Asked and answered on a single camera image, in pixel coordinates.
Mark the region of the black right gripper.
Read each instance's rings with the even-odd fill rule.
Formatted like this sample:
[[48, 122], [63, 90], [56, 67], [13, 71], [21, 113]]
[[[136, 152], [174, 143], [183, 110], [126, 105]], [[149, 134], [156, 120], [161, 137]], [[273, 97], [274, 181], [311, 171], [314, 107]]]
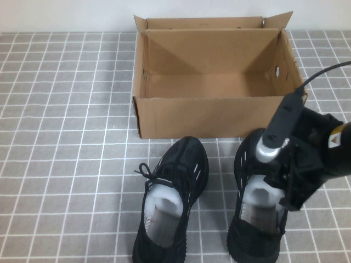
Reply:
[[299, 211], [322, 184], [343, 176], [343, 122], [304, 107], [288, 127], [290, 141], [277, 158], [279, 163], [287, 158], [286, 168], [264, 181], [285, 191], [281, 206]]

